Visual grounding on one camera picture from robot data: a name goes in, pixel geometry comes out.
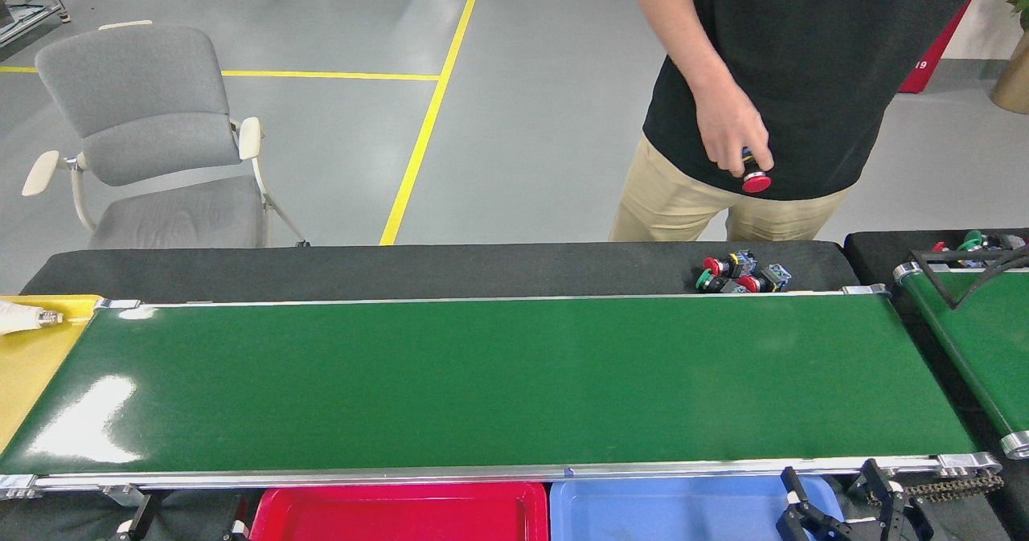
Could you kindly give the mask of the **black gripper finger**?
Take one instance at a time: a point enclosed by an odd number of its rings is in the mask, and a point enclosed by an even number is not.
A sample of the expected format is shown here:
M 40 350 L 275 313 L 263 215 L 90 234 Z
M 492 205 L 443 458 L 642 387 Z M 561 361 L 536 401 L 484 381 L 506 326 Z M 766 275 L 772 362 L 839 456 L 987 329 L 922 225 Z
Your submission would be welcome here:
M 248 515 L 250 507 L 250 497 L 246 494 L 237 494 L 232 498 L 230 518 L 225 527 L 225 540 L 250 540 L 250 527 Z
M 787 465 L 781 472 L 787 505 L 776 522 L 782 540 L 842 540 L 847 525 L 820 511 L 808 498 L 797 472 Z
M 910 529 L 914 540 L 934 540 L 936 527 L 920 506 L 912 506 L 904 486 L 896 483 L 882 470 L 875 459 L 861 465 L 865 490 L 879 500 L 879 512 L 874 518 L 851 520 L 851 540 L 903 540 Z
M 133 517 L 117 527 L 111 535 L 111 540 L 144 540 L 152 522 L 157 518 L 161 504 L 161 494 L 145 494 Z

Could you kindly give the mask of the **person's right hand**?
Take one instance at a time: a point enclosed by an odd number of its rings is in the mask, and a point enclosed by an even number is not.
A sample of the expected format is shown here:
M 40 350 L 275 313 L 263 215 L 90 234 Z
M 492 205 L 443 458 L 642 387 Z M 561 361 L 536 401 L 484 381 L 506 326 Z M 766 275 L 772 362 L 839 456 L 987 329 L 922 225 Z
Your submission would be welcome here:
M 774 167 L 769 132 L 761 115 L 734 80 L 701 84 L 691 95 L 697 105 L 699 135 L 710 161 L 735 178 L 744 175 L 744 150 L 749 150 L 758 170 Z

